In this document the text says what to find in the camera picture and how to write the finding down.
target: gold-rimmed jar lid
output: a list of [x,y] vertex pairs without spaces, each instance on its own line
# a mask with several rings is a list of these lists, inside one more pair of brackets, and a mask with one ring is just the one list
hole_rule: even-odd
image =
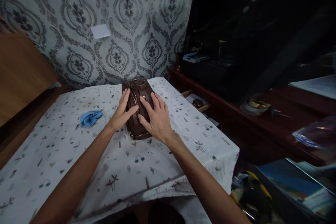
[[268,109],[271,106],[271,104],[266,101],[251,98],[247,101],[247,104],[257,109]]

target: forearm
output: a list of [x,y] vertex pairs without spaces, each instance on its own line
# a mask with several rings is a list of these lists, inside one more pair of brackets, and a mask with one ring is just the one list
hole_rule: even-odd
[[243,211],[184,145],[179,135],[168,141],[212,223],[250,223]]
[[65,223],[69,220],[115,132],[109,123],[62,178],[32,223]]

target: dark wooden desk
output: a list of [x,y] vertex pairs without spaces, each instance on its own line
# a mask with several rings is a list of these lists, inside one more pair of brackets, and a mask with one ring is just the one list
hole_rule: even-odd
[[192,89],[212,104],[211,117],[223,125],[224,132],[240,147],[241,155],[254,164],[280,158],[303,160],[314,166],[336,161],[336,140],[334,147],[318,150],[297,142],[292,136],[293,131],[336,114],[336,101],[291,86],[274,88],[265,93],[265,98],[292,118],[270,113],[254,117],[241,111],[238,104],[182,75],[176,66],[169,67],[168,71],[171,84],[180,92]]

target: crumpled blue rag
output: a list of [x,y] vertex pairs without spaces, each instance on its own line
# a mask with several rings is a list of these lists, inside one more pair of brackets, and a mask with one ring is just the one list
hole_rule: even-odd
[[100,110],[92,110],[80,116],[80,126],[92,127],[93,124],[103,115]]

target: hand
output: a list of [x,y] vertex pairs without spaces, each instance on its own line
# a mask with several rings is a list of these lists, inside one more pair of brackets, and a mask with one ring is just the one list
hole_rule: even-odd
[[119,106],[115,111],[114,115],[112,116],[112,118],[110,119],[110,121],[108,122],[108,125],[110,125],[113,132],[121,128],[131,117],[131,115],[133,115],[139,109],[139,106],[135,105],[126,112],[126,105],[130,92],[131,92],[130,89],[125,89],[122,92],[123,94],[120,98]]
[[157,93],[151,93],[150,95],[154,103],[154,110],[140,96],[140,101],[148,112],[150,123],[140,114],[138,114],[139,121],[153,137],[168,145],[169,140],[173,139],[175,135],[170,125],[168,106]]

